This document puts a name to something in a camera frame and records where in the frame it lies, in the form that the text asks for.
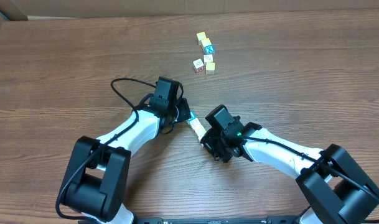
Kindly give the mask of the blue L block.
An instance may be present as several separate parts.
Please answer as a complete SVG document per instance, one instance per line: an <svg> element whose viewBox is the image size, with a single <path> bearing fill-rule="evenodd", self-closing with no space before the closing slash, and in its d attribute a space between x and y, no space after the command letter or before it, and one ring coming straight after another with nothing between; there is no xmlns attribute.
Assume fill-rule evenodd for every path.
<svg viewBox="0 0 379 224"><path fill-rule="evenodd" d="M195 113L193 111L190 111L190 118L187 120L187 123L188 124L193 123L196 118L197 117L196 117Z"/></svg>

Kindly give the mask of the red I block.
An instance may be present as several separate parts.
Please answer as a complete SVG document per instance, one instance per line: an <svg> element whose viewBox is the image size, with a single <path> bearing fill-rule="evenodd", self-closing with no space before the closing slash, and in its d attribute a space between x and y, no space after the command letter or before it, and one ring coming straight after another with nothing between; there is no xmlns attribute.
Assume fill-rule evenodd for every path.
<svg viewBox="0 0 379 224"><path fill-rule="evenodd" d="M202 125L200 124L200 121L198 118L191 118L190 120L188 120L188 124L190 125L190 127L195 131L197 132L198 130L201 129Z"/></svg>

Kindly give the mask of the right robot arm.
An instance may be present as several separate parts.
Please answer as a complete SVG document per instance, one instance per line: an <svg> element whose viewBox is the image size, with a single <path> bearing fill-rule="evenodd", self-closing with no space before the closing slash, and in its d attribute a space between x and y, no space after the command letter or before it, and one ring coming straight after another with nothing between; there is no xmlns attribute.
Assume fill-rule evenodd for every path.
<svg viewBox="0 0 379 224"><path fill-rule="evenodd" d="M292 177L309 207L297 223L371 223L379 187L342 147L306 147L279 138L261 125L242 124L225 105L205 118L211 128L201 143L216 161L244 157Z"/></svg>

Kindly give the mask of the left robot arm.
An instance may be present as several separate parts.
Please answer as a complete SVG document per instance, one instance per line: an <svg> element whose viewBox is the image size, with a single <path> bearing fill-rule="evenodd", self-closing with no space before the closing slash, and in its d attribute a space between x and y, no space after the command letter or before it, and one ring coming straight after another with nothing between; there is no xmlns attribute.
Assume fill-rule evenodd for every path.
<svg viewBox="0 0 379 224"><path fill-rule="evenodd" d="M97 138L82 136L74 144L56 199L60 218L79 223L136 223L123 204L131 157L148 141L174 130L190 118L184 88L176 80L159 77L116 129Z"/></svg>

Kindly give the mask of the white block red side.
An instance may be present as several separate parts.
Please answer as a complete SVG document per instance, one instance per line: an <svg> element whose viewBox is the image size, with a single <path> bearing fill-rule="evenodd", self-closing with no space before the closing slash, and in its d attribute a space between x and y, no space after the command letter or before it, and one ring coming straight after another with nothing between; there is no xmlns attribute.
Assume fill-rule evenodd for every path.
<svg viewBox="0 0 379 224"><path fill-rule="evenodd" d="M201 58L193 61L194 71L195 73L201 72L205 70L205 65Z"/></svg>

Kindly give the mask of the yellow block lower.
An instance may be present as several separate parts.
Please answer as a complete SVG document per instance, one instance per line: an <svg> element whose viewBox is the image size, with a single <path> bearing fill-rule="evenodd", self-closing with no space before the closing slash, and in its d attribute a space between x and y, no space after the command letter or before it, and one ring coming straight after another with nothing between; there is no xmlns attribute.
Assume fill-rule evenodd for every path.
<svg viewBox="0 0 379 224"><path fill-rule="evenodd" d="M207 62L205 66L205 71L207 75L213 75L215 73L215 63Z"/></svg>

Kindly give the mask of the yellow block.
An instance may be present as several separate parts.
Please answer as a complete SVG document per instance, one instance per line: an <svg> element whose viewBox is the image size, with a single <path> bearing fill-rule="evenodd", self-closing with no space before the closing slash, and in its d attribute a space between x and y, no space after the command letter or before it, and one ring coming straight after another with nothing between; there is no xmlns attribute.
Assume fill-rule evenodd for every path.
<svg viewBox="0 0 379 224"><path fill-rule="evenodd" d="M207 38L205 32L199 32L196 34L196 36L197 36L197 42L199 45L202 43L202 40Z"/></svg>
<svg viewBox="0 0 379 224"><path fill-rule="evenodd" d="M203 49L205 49L206 47L212 44L209 38L202 39L200 43Z"/></svg>
<svg viewBox="0 0 379 224"><path fill-rule="evenodd" d="M213 75L215 73L215 63L207 62L205 66L205 71L207 75Z"/></svg>

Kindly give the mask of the blue X block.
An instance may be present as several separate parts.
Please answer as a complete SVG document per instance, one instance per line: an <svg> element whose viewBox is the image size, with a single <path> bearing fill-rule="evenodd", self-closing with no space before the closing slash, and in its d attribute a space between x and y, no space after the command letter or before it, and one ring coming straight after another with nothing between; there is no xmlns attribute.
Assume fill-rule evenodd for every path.
<svg viewBox="0 0 379 224"><path fill-rule="evenodd" d="M208 45L204 47L205 54L214 54L215 53L215 47L213 45Z"/></svg>

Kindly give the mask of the yellow block far top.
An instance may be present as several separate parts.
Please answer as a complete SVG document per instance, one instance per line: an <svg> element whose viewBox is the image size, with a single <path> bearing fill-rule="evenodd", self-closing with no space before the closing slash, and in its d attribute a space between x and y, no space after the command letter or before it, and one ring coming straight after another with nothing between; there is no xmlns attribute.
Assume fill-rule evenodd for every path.
<svg viewBox="0 0 379 224"><path fill-rule="evenodd" d="M202 43L202 40L207 38L205 32L199 32L196 34L196 36L197 36L197 42L199 45Z"/></svg>

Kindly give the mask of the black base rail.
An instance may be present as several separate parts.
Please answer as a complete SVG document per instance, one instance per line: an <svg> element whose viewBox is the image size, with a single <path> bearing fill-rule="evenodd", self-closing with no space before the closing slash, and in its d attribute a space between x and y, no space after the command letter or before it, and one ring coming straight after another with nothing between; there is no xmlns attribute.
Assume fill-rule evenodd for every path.
<svg viewBox="0 0 379 224"><path fill-rule="evenodd" d="M190 218L163 219L160 217L135 218L134 224L298 224L298 216L268 216L264 218Z"/></svg>

